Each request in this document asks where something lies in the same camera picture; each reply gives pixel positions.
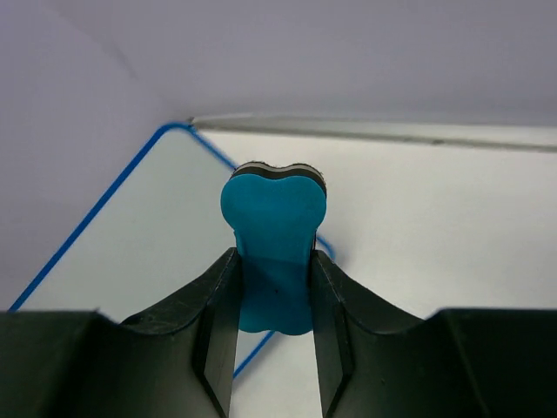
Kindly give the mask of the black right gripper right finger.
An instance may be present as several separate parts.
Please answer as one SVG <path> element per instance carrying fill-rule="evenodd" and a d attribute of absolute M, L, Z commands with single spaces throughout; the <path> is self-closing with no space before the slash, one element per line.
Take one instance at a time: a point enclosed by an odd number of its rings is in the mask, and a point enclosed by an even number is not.
<path fill-rule="evenodd" d="M 312 254 L 325 417 L 553 417 L 556 313 L 448 308 L 427 319 Z"/>

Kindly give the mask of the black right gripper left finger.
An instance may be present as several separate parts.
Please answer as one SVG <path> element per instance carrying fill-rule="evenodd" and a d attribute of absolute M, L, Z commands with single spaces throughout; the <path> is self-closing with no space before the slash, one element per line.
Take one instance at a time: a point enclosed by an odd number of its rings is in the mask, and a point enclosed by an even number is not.
<path fill-rule="evenodd" d="M 241 259 L 229 249 L 119 323 L 96 311 L 3 313 L 1 414 L 226 417 L 241 299 Z"/>

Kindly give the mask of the blue-framed whiteboard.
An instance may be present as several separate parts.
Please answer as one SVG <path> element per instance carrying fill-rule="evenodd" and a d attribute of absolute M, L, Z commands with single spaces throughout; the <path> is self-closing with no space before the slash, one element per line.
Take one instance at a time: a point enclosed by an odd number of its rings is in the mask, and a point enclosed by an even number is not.
<path fill-rule="evenodd" d="M 234 162 L 192 125 L 156 130 L 11 305 L 115 321 L 196 279 L 234 243 L 220 207 Z"/>

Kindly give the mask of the blue whiteboard eraser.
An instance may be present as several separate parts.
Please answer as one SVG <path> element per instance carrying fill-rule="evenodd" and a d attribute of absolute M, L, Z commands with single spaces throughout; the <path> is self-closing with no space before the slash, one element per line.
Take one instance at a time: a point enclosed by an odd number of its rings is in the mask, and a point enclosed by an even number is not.
<path fill-rule="evenodd" d="M 220 208 L 241 258 L 242 331 L 312 330 L 310 260 L 326 200 L 323 176 L 304 163 L 248 162 L 225 183 Z"/>

